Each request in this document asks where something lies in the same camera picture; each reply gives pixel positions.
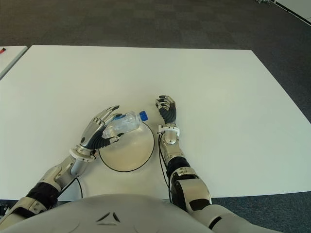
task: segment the plastic water bottle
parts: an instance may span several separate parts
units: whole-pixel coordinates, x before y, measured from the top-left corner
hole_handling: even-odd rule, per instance
[[[120,133],[127,133],[138,129],[140,123],[146,120],[148,120],[148,117],[145,111],[139,114],[129,112],[118,116],[107,125],[103,132],[103,138],[114,137]]]

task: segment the round plate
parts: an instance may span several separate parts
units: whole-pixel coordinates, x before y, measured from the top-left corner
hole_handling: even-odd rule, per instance
[[[133,171],[143,166],[154,150],[155,140],[145,123],[123,135],[119,142],[100,149],[103,162],[115,171]]]

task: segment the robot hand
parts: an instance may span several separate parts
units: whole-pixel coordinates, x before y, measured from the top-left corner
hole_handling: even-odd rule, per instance
[[[120,116],[121,114],[112,114],[111,113],[118,109],[119,105],[109,107],[102,112],[98,113],[88,124],[86,129],[82,134],[79,147],[81,149],[96,150],[105,146],[110,145],[111,143],[117,142],[120,136],[111,137],[111,138],[102,138],[103,131],[107,127],[107,124],[111,122],[115,117]]]
[[[176,124],[176,106],[175,101],[170,96],[159,96],[155,100],[155,105],[165,122],[165,124]]]

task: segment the robot forearm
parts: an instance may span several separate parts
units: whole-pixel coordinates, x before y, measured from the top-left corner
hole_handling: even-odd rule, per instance
[[[95,160],[95,150],[119,140],[118,136],[102,138],[107,123],[120,115],[111,115],[118,107],[109,107],[90,121],[80,144],[70,149],[70,155],[59,165],[50,168],[26,197],[13,206],[0,220],[0,230],[52,208],[62,190],[84,172],[88,163]]]
[[[70,153],[74,154],[74,151],[77,151],[76,148],[71,149]],[[69,155],[62,163],[50,168],[34,188],[0,220],[0,230],[52,208],[62,190],[86,168],[88,162],[77,158]],[[93,155],[88,159],[89,162],[93,161]]]
[[[212,205],[205,183],[190,167],[179,147],[176,108],[172,98],[160,96],[156,101],[165,126],[159,126],[160,148],[166,166],[172,203],[188,212],[215,233],[276,233],[253,225],[220,205]]]

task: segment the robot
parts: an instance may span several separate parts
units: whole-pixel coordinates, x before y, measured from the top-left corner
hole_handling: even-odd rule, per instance
[[[94,161],[97,150],[122,136],[102,138],[120,114],[118,105],[97,114],[78,146],[49,169],[33,189],[0,220],[3,233],[276,233],[253,225],[214,205],[206,184],[179,147],[176,106],[169,96],[155,101],[165,125],[159,127],[159,151],[168,178],[170,202],[143,195],[110,194],[84,198],[54,208],[58,196]]]

